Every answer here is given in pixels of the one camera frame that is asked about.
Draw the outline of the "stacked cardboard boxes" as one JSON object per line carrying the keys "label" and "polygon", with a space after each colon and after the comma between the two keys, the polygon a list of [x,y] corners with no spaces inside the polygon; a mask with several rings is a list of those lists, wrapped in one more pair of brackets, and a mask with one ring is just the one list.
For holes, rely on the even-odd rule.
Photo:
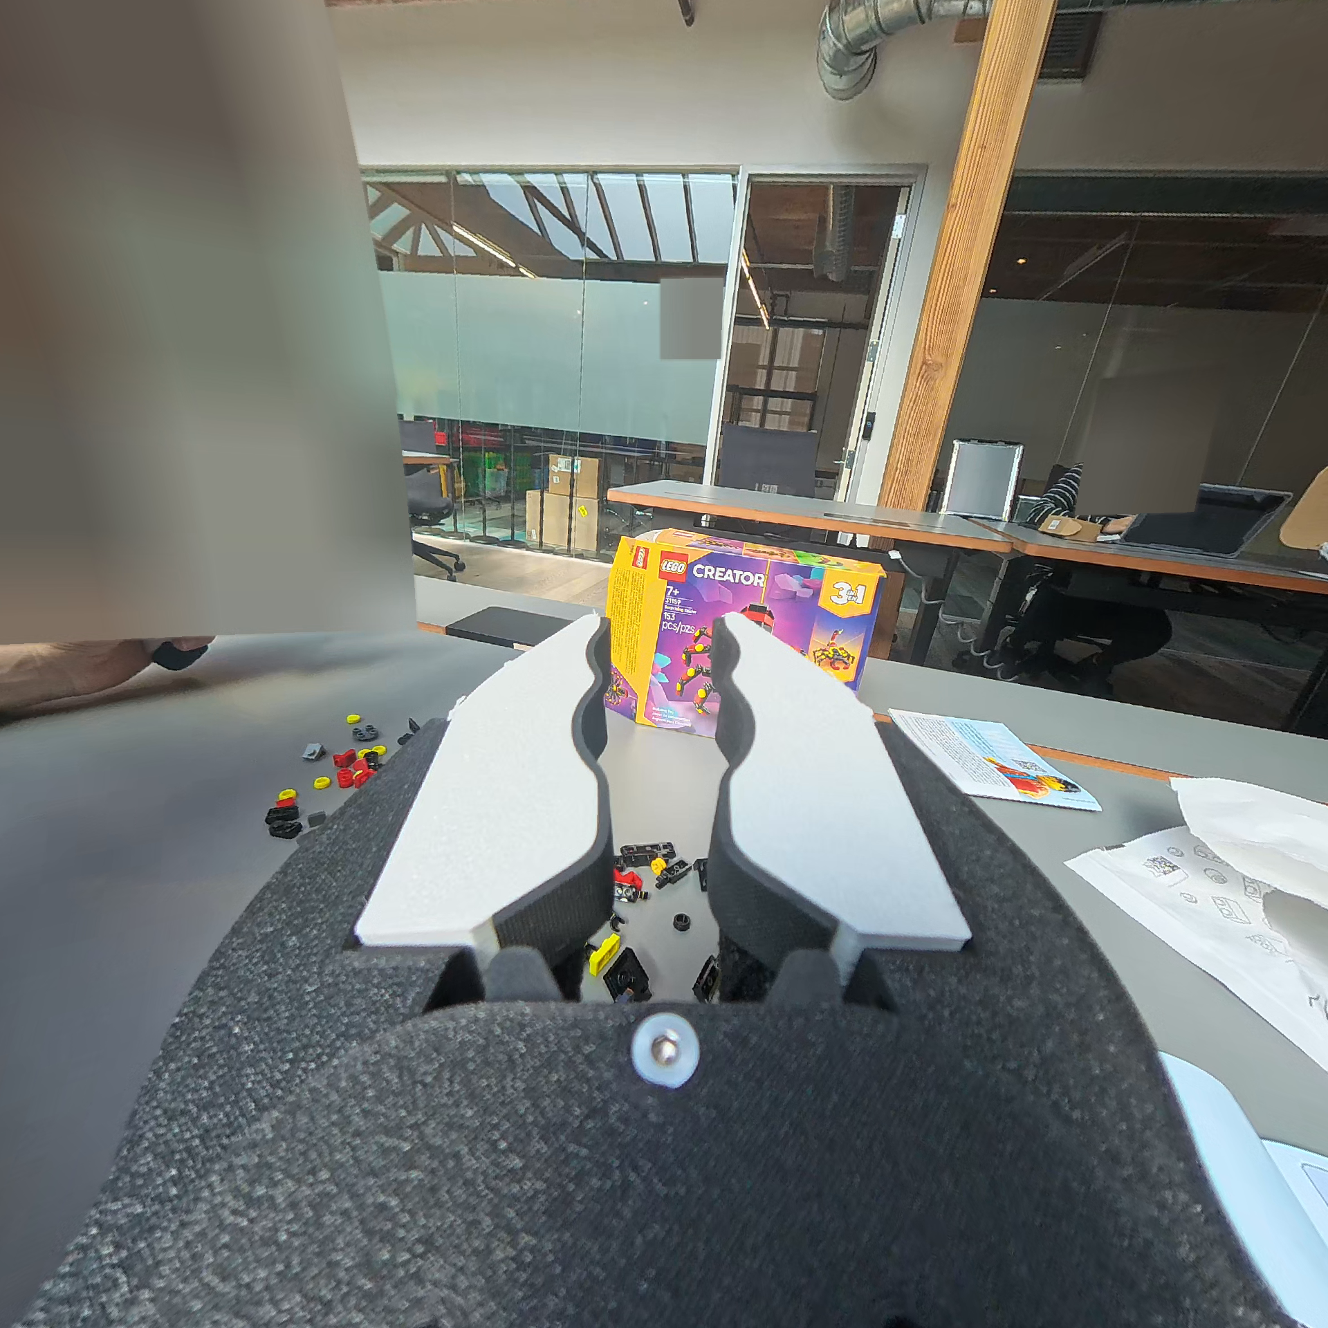
{"label": "stacked cardboard boxes", "polygon": [[549,457],[526,492],[524,543],[561,553],[596,553],[601,543],[601,459]]}

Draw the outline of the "grey laptop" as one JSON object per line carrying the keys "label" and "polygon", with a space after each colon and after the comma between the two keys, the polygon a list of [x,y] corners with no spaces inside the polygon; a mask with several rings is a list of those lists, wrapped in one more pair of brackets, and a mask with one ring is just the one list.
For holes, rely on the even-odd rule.
{"label": "grey laptop", "polygon": [[1287,501],[1284,490],[1200,485],[1193,511],[1136,516],[1120,546],[1238,556]]}

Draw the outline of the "black red toy bricks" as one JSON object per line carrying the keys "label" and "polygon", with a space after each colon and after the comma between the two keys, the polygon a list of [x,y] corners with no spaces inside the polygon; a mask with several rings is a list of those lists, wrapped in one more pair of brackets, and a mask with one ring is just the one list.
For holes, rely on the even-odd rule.
{"label": "black red toy bricks", "polygon": [[718,924],[707,859],[673,843],[623,844],[614,855],[610,921],[582,946],[594,1001],[718,1001]]}

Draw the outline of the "pile of small toy bricks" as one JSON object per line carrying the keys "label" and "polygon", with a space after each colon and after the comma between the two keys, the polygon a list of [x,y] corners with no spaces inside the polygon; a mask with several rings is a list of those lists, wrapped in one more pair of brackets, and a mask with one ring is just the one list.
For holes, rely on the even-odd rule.
{"label": "pile of small toy bricks", "polygon": [[419,731],[412,719],[393,739],[375,713],[349,712],[334,730],[299,739],[293,758],[264,784],[261,829],[276,840],[297,840],[324,829],[332,816],[375,782],[398,748]]}

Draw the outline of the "purple yellow toy brick box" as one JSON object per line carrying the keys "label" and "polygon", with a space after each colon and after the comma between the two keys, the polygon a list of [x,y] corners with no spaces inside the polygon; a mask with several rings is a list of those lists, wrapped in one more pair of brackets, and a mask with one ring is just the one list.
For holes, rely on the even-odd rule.
{"label": "purple yellow toy brick box", "polygon": [[604,707],[635,722],[714,736],[714,626],[739,615],[851,692],[859,687],[887,572],[688,530],[619,543],[606,579]]}

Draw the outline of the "silver ventilation duct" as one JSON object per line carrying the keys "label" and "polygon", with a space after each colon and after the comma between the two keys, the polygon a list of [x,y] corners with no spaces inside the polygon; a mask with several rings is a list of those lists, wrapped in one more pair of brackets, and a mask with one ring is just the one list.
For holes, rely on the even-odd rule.
{"label": "silver ventilation duct", "polygon": [[993,3],[828,3],[818,31],[822,89],[838,102],[857,98],[875,67],[879,47],[933,21],[987,19]]}

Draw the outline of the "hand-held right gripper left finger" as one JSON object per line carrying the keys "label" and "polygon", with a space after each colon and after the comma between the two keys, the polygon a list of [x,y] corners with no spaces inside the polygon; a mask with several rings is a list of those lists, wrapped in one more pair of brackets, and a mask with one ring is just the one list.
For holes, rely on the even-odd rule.
{"label": "hand-held right gripper left finger", "polygon": [[579,949],[610,918],[610,624],[585,615],[446,715],[353,936],[366,946]]}

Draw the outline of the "wooden pillar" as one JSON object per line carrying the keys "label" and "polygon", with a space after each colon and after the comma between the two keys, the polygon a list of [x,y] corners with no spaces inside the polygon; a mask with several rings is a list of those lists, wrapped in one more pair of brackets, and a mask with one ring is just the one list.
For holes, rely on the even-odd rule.
{"label": "wooden pillar", "polygon": [[875,505],[922,511],[1038,78],[1054,3],[995,3],[957,143]]}

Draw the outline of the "blue white safety leaflet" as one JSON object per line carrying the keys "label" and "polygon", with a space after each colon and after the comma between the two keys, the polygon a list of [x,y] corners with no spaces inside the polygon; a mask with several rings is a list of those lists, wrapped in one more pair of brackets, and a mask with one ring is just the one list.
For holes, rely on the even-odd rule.
{"label": "blue white safety leaflet", "polygon": [[1099,814],[1099,801],[993,720],[889,710],[887,719],[959,792],[992,801]]}

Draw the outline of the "printed white paper bag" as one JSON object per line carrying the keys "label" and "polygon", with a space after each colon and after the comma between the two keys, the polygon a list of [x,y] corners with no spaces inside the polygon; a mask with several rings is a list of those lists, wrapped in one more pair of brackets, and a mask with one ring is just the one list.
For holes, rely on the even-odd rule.
{"label": "printed white paper bag", "polygon": [[1324,908],[1232,867],[1182,826],[1065,866],[1326,1069]]}

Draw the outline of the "silver framed screen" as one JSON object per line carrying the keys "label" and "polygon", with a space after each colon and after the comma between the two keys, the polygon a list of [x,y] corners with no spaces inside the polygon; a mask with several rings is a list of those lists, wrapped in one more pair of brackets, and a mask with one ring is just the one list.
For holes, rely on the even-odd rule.
{"label": "silver framed screen", "polygon": [[952,441],[940,512],[1007,522],[1016,501],[1023,446]]}

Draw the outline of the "grey desk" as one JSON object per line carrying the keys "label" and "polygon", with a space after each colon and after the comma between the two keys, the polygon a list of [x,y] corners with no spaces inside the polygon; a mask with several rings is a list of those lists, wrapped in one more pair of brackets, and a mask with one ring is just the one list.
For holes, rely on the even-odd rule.
{"label": "grey desk", "polygon": [[[306,739],[369,703],[385,741],[514,660],[446,634],[230,637],[187,674],[2,722],[2,1322],[77,1235],[206,959],[296,852],[260,826]],[[721,754],[610,720],[614,829],[701,844]],[[1058,866],[1176,823],[1165,784],[1088,773],[1101,816],[982,805],[1053,875],[1161,1047],[1225,1085],[1259,1133],[1326,1155],[1326,1071]]]}

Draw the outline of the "black office chair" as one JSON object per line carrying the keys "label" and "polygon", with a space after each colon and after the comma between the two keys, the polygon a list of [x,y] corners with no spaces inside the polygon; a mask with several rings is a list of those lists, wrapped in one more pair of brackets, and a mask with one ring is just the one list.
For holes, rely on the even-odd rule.
{"label": "black office chair", "polygon": [[818,434],[763,429],[735,423],[721,426],[714,484],[728,490],[815,496]]}
{"label": "black office chair", "polygon": [[[421,451],[421,446],[434,442],[436,432],[438,432],[434,423],[421,423],[421,420],[411,420],[411,423],[399,420],[398,426],[399,426],[399,436],[402,436],[402,451]],[[439,527],[448,517],[454,517],[454,511],[455,511],[454,500],[444,496],[439,490],[436,490],[429,484],[431,474],[424,474],[421,478],[424,478],[421,490],[405,488],[405,509],[408,509],[411,530],[424,528],[424,527]],[[439,551],[431,544],[414,539],[414,535],[411,535],[411,553],[427,561],[431,566],[439,569],[439,573],[452,582],[455,580],[455,572],[464,569],[464,563],[460,561],[457,553]]]}

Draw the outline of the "crumpled white paper bag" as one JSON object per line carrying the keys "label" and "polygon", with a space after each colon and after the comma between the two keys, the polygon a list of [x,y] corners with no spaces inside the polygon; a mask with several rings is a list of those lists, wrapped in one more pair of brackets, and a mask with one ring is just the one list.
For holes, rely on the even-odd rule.
{"label": "crumpled white paper bag", "polygon": [[1188,829],[1238,871],[1326,904],[1326,807],[1232,779],[1173,778]]}

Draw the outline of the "person's left hand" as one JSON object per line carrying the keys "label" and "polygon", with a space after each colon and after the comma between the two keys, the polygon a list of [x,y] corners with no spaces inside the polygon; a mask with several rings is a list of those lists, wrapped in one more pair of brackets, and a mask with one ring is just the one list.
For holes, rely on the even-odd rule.
{"label": "person's left hand", "polygon": [[150,663],[160,642],[106,639],[2,645],[2,715],[115,688]]}

